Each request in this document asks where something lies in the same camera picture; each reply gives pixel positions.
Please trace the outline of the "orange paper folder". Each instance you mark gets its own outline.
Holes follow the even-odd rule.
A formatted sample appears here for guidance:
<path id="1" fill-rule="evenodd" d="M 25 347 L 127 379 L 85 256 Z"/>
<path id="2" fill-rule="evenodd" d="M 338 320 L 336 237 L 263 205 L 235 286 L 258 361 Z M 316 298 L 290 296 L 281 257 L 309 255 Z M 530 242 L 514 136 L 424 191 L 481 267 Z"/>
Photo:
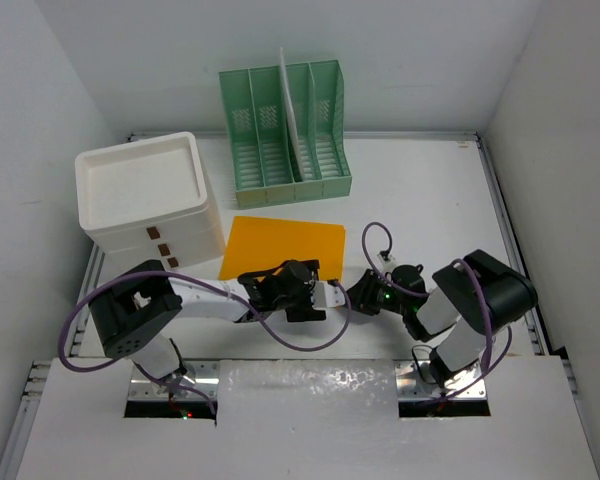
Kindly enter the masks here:
<path id="1" fill-rule="evenodd" d="M 273 268 L 286 260 L 315 260 L 319 277 L 342 278 L 346 229 L 342 225 L 275 218 L 233 219 L 218 278 Z"/>

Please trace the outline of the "white plastic drawer unit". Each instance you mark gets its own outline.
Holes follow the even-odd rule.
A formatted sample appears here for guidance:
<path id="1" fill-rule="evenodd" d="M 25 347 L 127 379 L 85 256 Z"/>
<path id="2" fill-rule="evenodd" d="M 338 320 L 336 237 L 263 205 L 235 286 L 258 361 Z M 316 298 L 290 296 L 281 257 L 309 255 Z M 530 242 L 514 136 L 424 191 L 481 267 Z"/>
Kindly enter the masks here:
<path id="1" fill-rule="evenodd" d="M 83 152 L 75 160 L 79 223 L 121 272 L 223 256 L 219 210 L 189 132 Z"/>

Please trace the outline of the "clear mesh document pouch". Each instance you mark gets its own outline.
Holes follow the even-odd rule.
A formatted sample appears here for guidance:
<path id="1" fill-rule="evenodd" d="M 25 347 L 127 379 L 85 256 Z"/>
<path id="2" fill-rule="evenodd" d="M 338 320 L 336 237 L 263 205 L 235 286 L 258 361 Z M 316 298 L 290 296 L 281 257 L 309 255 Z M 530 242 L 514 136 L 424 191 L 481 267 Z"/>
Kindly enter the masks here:
<path id="1" fill-rule="evenodd" d="M 302 181 L 305 180 L 305 174 L 301 162 L 301 152 L 299 144 L 299 136 L 297 131 L 295 110 L 293 107 L 291 89 L 289 83 L 289 77 L 287 73 L 287 67 L 284 56 L 284 48 L 279 48 L 279 68 L 280 68 L 280 79 L 283 91 L 283 98 L 285 103 L 287 126 L 290 133 L 290 138 L 293 146 L 293 151 L 296 159 L 297 168 Z"/>

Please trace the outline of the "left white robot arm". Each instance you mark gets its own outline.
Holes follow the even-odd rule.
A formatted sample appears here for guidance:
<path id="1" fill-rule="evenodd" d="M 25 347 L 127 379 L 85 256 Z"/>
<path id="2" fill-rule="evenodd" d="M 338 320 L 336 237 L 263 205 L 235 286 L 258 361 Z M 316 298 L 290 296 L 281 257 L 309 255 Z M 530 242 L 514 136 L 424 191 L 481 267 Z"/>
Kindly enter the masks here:
<path id="1" fill-rule="evenodd" d="M 283 311 L 289 322 L 324 320 L 332 304 L 318 270 L 317 260 L 287 260 L 205 287 L 169 277 L 149 260 L 130 270 L 129 280 L 90 300 L 89 310 L 106 357 L 129 359 L 163 380 L 186 370 L 174 343 L 162 334 L 177 317 L 248 323 Z"/>

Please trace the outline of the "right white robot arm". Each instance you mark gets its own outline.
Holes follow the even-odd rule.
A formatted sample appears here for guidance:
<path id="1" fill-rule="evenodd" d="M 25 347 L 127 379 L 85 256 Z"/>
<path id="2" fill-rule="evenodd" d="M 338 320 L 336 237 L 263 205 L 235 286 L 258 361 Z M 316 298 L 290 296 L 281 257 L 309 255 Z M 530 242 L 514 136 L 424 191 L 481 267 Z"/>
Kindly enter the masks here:
<path id="1" fill-rule="evenodd" d="M 422 265 L 370 268 L 348 290 L 352 308 L 374 316 L 398 314 L 416 341 L 445 338 L 429 354 L 427 379 L 440 387 L 475 363 L 485 371 L 495 336 L 538 304 L 535 286 L 483 250 L 477 249 L 433 274 L 426 289 Z"/>

